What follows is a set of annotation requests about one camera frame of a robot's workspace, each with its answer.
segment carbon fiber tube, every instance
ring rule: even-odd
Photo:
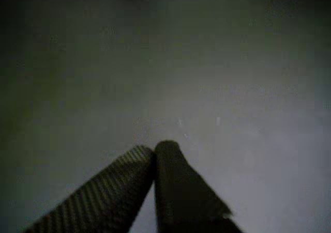
[[[26,232],[128,232],[152,185],[155,156],[136,146]]]
[[[241,232],[229,219],[230,209],[187,163],[176,142],[159,143],[155,154],[159,233]]]

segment gray floor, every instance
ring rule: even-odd
[[[1,232],[163,139],[180,143],[244,232],[331,231],[327,14],[296,0],[8,6]],[[156,232],[153,190],[134,232]]]

